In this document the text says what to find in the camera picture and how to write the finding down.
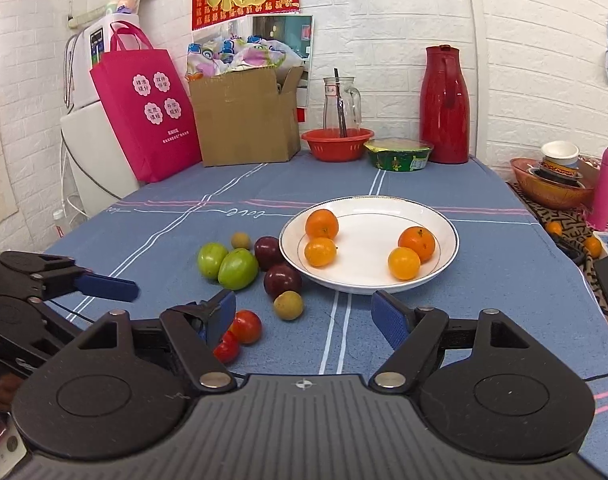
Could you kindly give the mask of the person's left hand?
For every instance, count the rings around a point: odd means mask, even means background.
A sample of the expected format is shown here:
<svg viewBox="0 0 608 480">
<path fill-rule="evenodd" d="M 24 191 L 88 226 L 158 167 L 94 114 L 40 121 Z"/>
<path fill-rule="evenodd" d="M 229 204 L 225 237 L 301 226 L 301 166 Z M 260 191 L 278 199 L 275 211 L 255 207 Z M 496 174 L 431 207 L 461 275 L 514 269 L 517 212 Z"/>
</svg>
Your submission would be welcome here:
<svg viewBox="0 0 608 480">
<path fill-rule="evenodd" d="M 22 377 L 12 373 L 3 374 L 0 376 L 0 411 L 8 412 L 11 410 L 11 404 L 16 392 L 24 383 Z"/>
</svg>

